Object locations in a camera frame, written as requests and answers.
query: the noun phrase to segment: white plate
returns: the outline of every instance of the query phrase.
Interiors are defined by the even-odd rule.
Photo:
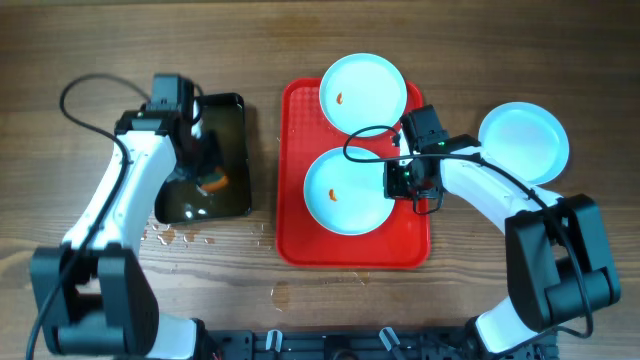
[[[355,158],[378,158],[359,147],[350,146],[347,151]],[[355,163],[344,157],[342,148],[329,150],[316,159],[304,179],[307,209],[336,234],[366,234],[389,217],[395,204],[384,197],[383,174],[383,163]]]
[[[343,57],[331,65],[320,84],[324,116],[348,135],[367,126],[393,126],[406,105],[407,85],[402,75],[389,61],[373,54]],[[360,136],[384,131],[371,130]]]
[[[555,179],[569,160],[569,139],[558,119],[530,103],[493,109],[478,139],[497,162],[535,185]]]

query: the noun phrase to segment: wood grain surface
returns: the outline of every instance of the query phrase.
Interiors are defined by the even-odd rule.
[[[111,143],[57,108],[62,87],[90,72],[146,89],[154,73],[179,72],[207,93],[238,92],[252,107],[253,214],[169,230],[150,219],[140,261],[163,311],[209,329],[417,327],[461,325],[504,298],[503,236],[454,196],[432,217],[432,253],[415,270],[307,270],[278,257],[280,96],[293,79],[322,76],[356,52],[393,62],[450,134],[477,134],[488,111],[509,101],[557,116],[571,159],[547,187],[601,206],[623,289],[618,305],[595,314],[591,339],[560,337],[562,357],[638,358],[639,44],[634,1],[0,8],[0,359],[23,356],[36,315],[33,250],[60,242],[110,158]],[[68,104],[112,128],[140,99],[96,81]],[[36,356],[49,356],[42,341]]]

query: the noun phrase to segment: water droplet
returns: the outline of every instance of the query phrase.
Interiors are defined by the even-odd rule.
[[[289,310],[289,283],[278,281],[271,289],[271,302],[276,310],[284,312]]]
[[[184,242],[194,242],[196,241],[196,234],[193,232],[188,232],[182,236],[182,241]]]
[[[161,234],[158,235],[158,240],[160,240],[160,243],[162,245],[171,244],[175,238],[176,238],[176,231],[171,228],[168,228],[167,230],[163,231]]]
[[[364,271],[353,271],[353,274],[356,276],[356,279],[360,284],[367,286],[369,284],[369,272]]]

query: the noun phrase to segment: red tray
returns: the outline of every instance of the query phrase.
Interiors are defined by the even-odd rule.
[[[419,266],[431,249],[429,217],[413,213],[411,201],[396,201],[389,218],[377,229],[359,236],[330,232],[318,224],[304,202],[303,184],[313,161],[326,151],[341,147],[347,135],[334,128],[320,108],[320,78],[301,78],[282,94],[280,164],[276,247],[295,266],[318,268],[388,268]],[[422,106],[422,94],[407,82],[405,112]],[[397,156],[389,132],[351,145],[380,157]],[[426,210],[426,201],[419,206]]]

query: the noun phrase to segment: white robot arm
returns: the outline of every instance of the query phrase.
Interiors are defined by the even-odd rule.
[[[185,119],[193,118],[193,112],[186,110],[191,108],[193,101],[193,84],[177,76],[156,76],[150,104],[141,111],[125,112],[118,122],[116,135],[127,148],[129,166],[120,191],[97,233],[90,239],[88,251],[81,254],[82,261],[74,267],[71,279],[61,279],[61,269],[87,239],[89,228],[116,183],[122,161],[118,147],[114,149],[89,206],[67,232],[62,246],[36,250],[31,277],[40,311],[54,284],[63,283],[51,309],[46,309],[50,310],[49,316],[42,324],[51,352],[176,360],[218,359],[218,345],[201,321],[159,313],[157,301],[137,261],[140,238],[158,192],[180,162],[180,157],[188,151],[184,146],[191,134],[192,123]],[[430,111],[432,108],[427,108],[428,116],[435,116]],[[439,122],[435,129],[422,136],[424,129],[420,129],[417,115],[403,119],[403,130],[409,133],[411,147],[421,154],[432,151],[433,144],[437,143],[443,149],[437,148],[433,151],[435,154],[476,155],[487,164],[499,167],[477,141],[469,144],[469,137],[461,141],[456,138],[446,140],[448,136],[437,139],[446,135],[437,128]],[[545,227],[546,217],[541,211],[552,211],[553,216],[566,220],[571,241],[579,254],[589,289],[588,301],[593,310],[611,305],[620,297],[619,281],[595,204],[584,196],[562,199],[558,194],[510,175],[527,189],[532,189],[545,209],[503,174],[464,159],[432,156],[427,162],[413,160],[406,166],[397,162],[385,163],[387,196],[410,198],[410,195],[425,193],[442,196],[446,190],[471,203],[505,234],[510,297],[471,320],[468,336],[482,351],[467,352],[469,358],[504,354],[557,324],[585,315],[584,304],[580,303],[583,293],[580,286],[567,275],[566,264],[557,263],[553,258],[550,233]],[[76,284],[96,277],[102,294],[83,296],[75,292]],[[398,338],[389,328],[385,329],[388,330],[381,332],[384,346],[396,359],[402,360],[404,355],[398,348]],[[264,355],[262,358],[276,359],[282,339],[282,333],[270,332],[264,349],[268,356],[261,354]],[[319,340],[324,344],[322,354],[325,359],[328,340],[324,335]],[[246,345],[249,341],[247,337],[242,346],[243,351],[251,354]],[[365,350],[364,353],[371,353],[371,349]]]

